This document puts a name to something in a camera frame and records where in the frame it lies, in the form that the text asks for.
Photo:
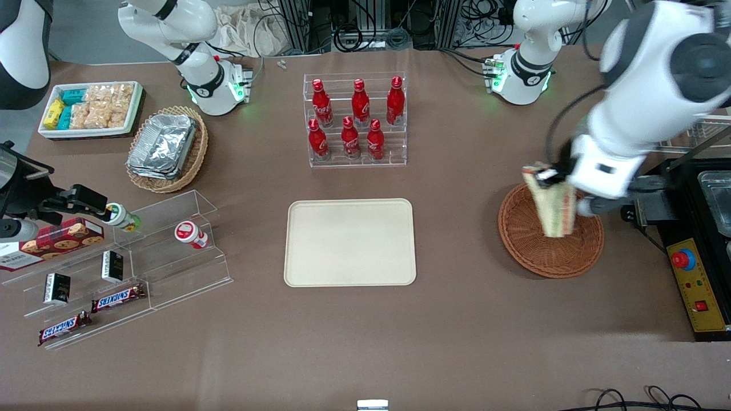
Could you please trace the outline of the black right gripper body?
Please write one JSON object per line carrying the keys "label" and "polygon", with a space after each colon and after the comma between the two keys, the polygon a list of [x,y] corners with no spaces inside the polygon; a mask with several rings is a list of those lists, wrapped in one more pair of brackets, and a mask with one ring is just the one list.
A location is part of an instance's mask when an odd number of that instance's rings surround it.
{"label": "black right gripper body", "polygon": [[55,169],[13,150],[14,143],[2,143],[2,215],[38,220],[45,200],[57,189],[50,180]]}

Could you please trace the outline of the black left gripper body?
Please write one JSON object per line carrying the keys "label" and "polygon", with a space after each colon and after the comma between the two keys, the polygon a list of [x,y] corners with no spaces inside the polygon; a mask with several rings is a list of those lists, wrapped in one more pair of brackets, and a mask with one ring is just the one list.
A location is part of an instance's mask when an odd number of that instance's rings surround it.
{"label": "black left gripper body", "polygon": [[566,179],[572,172],[576,164],[576,159],[572,155],[573,140],[567,140],[561,148],[558,161],[555,163],[555,170],[558,172],[559,179]]}

